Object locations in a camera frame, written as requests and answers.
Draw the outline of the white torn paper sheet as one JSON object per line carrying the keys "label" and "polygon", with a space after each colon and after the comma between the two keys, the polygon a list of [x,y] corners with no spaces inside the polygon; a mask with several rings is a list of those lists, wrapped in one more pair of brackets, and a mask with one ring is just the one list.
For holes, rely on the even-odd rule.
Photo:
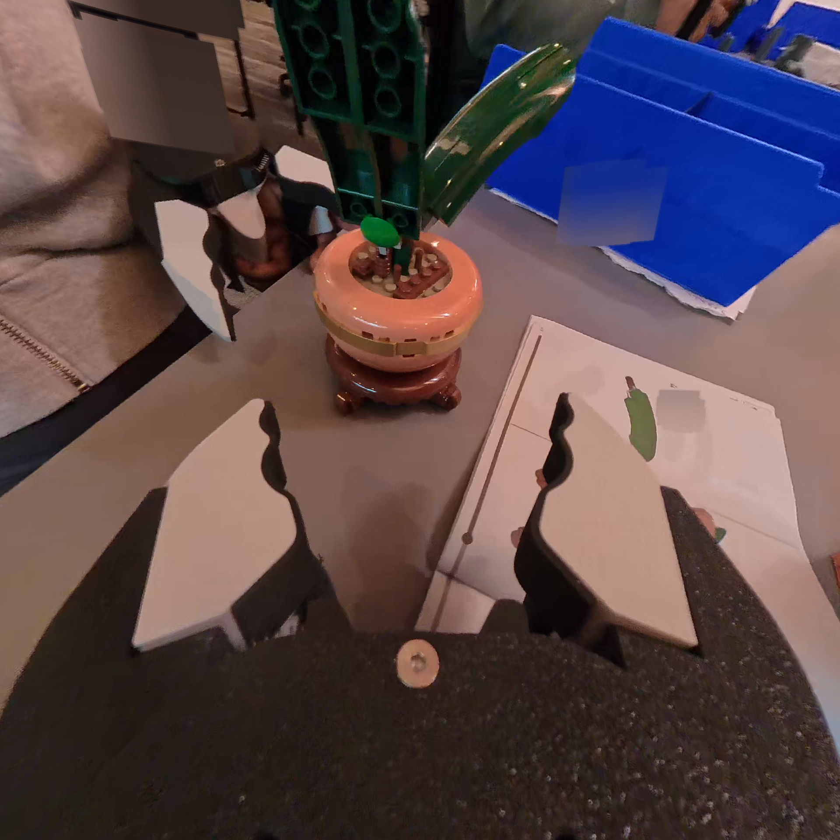
{"label": "white torn paper sheet", "polygon": [[528,257],[563,268],[573,268],[587,280],[592,279],[597,270],[610,264],[625,277],[635,277],[661,289],[680,305],[725,322],[738,321],[746,312],[755,292],[755,289],[750,289],[732,304],[723,305],[639,265],[619,254],[615,248],[563,245],[557,239],[557,227],[553,220],[534,212],[496,188],[484,187],[479,192],[479,198],[473,201],[474,208],[485,204],[502,212],[498,240],[507,241]]}

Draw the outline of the blue plastic bin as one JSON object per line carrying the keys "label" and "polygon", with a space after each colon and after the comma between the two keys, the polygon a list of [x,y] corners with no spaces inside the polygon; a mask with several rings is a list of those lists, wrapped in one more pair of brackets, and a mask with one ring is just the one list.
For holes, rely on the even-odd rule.
{"label": "blue plastic bin", "polygon": [[839,2],[737,2],[701,44],[839,89]]}
{"label": "blue plastic bin", "polygon": [[838,224],[838,131],[836,90],[608,18],[486,185],[727,307]]}

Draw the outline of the peach toy brick flowerpot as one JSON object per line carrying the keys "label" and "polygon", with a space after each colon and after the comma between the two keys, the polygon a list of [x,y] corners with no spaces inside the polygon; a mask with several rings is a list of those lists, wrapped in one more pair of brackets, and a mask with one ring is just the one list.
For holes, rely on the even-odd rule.
{"label": "peach toy brick flowerpot", "polygon": [[480,273],[462,248],[420,234],[384,255],[358,228],[326,246],[313,276],[342,415],[366,403],[460,404],[461,346],[484,302]]}

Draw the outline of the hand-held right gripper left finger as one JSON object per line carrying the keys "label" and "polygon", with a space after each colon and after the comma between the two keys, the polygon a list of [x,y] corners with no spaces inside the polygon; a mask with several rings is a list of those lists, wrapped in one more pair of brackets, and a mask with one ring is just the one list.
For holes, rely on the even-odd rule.
{"label": "hand-held right gripper left finger", "polygon": [[164,489],[133,647],[150,652],[217,629],[245,650],[299,634],[330,581],[288,489],[273,405],[245,404]]}

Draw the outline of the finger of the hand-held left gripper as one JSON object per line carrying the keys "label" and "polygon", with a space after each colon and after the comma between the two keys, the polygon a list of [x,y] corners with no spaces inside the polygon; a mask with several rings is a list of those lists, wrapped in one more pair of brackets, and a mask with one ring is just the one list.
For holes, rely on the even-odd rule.
{"label": "finger of the hand-held left gripper", "polygon": [[291,229],[309,237],[340,234],[340,203],[325,161],[284,145],[275,155],[280,209]]}
{"label": "finger of the hand-held left gripper", "polygon": [[154,204],[154,215],[166,274],[204,326],[219,339],[234,342],[236,309],[224,294],[227,277],[205,247],[213,231],[207,211],[184,201],[166,200]]}

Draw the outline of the person's left hand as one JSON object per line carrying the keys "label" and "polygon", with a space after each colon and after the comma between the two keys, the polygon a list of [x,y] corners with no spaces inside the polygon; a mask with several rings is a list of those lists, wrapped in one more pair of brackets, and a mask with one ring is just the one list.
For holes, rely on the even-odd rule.
{"label": "person's left hand", "polygon": [[314,273],[323,251],[345,228],[343,221],[324,206],[285,198],[270,178],[256,197],[266,233],[263,243],[252,249],[254,259],[246,256],[244,245],[237,246],[234,263],[239,275],[254,284],[269,285],[301,262]]}

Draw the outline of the grey desk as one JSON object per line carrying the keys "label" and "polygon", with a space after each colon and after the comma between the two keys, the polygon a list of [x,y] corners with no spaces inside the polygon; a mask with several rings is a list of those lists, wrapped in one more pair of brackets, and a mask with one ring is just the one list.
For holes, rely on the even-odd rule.
{"label": "grey desk", "polygon": [[544,218],[482,192],[443,235],[475,260],[485,307],[463,400],[353,416],[333,407],[311,279],[295,269],[2,499],[2,704],[59,608],[146,494],[253,397],[272,401],[310,544],[353,625],[410,630],[531,315],[771,404],[805,552],[739,562],[789,638],[826,716],[838,700],[838,228],[760,284],[740,320],[692,311]]}

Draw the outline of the long dark green brick leaf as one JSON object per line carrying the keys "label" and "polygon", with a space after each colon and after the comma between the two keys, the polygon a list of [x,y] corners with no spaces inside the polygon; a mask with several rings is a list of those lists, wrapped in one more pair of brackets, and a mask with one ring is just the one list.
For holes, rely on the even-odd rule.
{"label": "long dark green brick leaf", "polygon": [[311,121],[337,214],[376,216],[403,238],[424,220],[427,42],[422,4],[276,1],[276,30],[297,108]]}

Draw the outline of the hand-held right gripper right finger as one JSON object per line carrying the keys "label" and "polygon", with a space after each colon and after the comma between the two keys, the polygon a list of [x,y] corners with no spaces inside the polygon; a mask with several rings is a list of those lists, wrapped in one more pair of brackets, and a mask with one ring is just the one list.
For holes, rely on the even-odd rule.
{"label": "hand-held right gripper right finger", "polygon": [[533,632],[621,658],[628,631],[691,653],[699,639],[662,489],[642,456],[562,393],[513,570]]}

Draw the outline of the short dark green brick leaf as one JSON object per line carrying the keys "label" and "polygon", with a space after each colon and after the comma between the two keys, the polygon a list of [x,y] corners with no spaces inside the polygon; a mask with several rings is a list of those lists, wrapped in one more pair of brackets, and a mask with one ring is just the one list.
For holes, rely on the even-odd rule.
{"label": "short dark green brick leaf", "polygon": [[567,102],[582,46],[541,46],[480,89],[428,147],[424,220],[451,225],[487,179],[537,137]]}

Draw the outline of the white instruction booklet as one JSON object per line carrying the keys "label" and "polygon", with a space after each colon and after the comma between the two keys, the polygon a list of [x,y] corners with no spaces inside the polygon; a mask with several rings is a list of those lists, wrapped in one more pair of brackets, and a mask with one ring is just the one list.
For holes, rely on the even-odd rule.
{"label": "white instruction booklet", "polygon": [[579,396],[712,535],[789,639],[838,647],[838,618],[805,557],[781,422],[764,403],[532,317],[434,573],[417,628],[468,633],[522,601],[512,536],[539,494],[550,422]]}

